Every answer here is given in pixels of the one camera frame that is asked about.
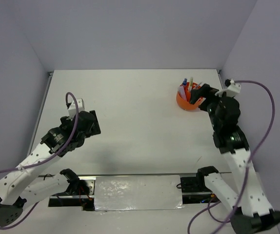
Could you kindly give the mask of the pink purple highlighter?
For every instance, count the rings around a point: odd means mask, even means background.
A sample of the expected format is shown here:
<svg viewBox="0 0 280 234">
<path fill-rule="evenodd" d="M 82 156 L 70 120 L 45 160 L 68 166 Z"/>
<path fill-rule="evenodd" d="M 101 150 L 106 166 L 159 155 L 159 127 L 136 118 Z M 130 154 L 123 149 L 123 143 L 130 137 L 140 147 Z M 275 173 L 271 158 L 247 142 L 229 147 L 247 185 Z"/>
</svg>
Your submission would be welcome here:
<svg viewBox="0 0 280 234">
<path fill-rule="evenodd" d="M 178 89 L 178 93 L 180 94 L 182 99 L 187 100 L 188 88 L 186 85 L 181 85 Z"/>
</svg>

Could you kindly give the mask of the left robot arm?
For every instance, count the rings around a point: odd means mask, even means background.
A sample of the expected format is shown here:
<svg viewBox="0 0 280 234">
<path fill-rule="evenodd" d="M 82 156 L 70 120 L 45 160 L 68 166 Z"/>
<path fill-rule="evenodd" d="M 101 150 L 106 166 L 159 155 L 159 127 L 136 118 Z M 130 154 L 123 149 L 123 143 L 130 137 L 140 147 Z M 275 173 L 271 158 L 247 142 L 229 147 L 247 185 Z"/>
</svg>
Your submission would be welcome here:
<svg viewBox="0 0 280 234">
<path fill-rule="evenodd" d="M 0 179 L 0 230 L 19 225 L 24 210 L 51 195 L 89 195 L 91 184 L 81 180 L 71 169 L 34 182 L 50 165 L 81 147 L 86 138 L 101 133 L 94 110 L 80 111 L 78 117 L 64 116 L 60 121 L 60 126 L 50 129 L 24 161 L 14 169 L 2 171 L 5 176 Z"/>
</svg>

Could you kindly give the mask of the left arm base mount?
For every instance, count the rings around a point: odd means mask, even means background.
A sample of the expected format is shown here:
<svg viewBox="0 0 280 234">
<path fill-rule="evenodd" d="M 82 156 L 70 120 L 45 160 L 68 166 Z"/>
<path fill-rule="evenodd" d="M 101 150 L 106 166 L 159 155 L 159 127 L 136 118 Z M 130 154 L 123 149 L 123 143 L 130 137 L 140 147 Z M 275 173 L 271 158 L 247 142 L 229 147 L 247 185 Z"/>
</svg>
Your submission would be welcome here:
<svg viewBox="0 0 280 234">
<path fill-rule="evenodd" d="M 70 185 L 64 192 L 50 196 L 48 207 L 81 207 L 83 211 L 94 211 L 96 179 L 80 178 L 71 169 L 62 170 L 60 175 L 66 176 Z"/>
</svg>

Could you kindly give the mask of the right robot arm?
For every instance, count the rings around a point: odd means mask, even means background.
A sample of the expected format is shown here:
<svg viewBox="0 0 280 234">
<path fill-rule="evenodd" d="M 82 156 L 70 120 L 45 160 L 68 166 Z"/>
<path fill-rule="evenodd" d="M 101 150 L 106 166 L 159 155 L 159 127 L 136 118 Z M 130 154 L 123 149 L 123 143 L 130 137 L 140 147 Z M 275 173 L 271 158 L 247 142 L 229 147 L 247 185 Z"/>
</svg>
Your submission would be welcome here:
<svg viewBox="0 0 280 234">
<path fill-rule="evenodd" d="M 213 140 L 221 156 L 226 160 L 234 178 L 235 192 L 213 166 L 198 169 L 196 186 L 208 189 L 228 210 L 227 222 L 237 234 L 256 234 L 267 231 L 280 223 L 280 211 L 268 201 L 252 163 L 250 150 L 244 132 L 238 126 L 240 104 L 235 99 L 241 86 L 233 80 L 226 88 L 218 90 L 208 84 L 191 90 L 189 102 L 204 101 L 199 109 L 206 111 L 213 127 Z"/>
</svg>

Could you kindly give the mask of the yellow gel pen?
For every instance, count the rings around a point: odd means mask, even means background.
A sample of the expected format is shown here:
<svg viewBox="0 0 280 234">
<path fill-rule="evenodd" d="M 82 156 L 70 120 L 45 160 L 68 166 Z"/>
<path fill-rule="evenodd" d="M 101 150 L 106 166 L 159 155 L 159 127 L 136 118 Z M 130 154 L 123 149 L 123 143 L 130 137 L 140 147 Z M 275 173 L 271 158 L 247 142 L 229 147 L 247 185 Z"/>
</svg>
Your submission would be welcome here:
<svg viewBox="0 0 280 234">
<path fill-rule="evenodd" d="M 193 88 L 193 77 L 190 78 L 188 91 L 190 92 L 192 90 L 192 88 Z"/>
</svg>

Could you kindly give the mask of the light blue highlighter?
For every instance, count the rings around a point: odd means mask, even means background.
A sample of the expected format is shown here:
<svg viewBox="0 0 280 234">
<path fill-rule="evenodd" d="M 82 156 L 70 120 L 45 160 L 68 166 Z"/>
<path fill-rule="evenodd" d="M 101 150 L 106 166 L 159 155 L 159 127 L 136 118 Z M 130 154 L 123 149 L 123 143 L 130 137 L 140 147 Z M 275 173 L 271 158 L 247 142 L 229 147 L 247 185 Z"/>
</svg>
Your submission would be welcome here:
<svg viewBox="0 0 280 234">
<path fill-rule="evenodd" d="M 185 94 L 185 89 L 184 89 L 183 86 L 178 87 L 178 93 L 183 100 L 187 101 L 186 94 Z"/>
</svg>

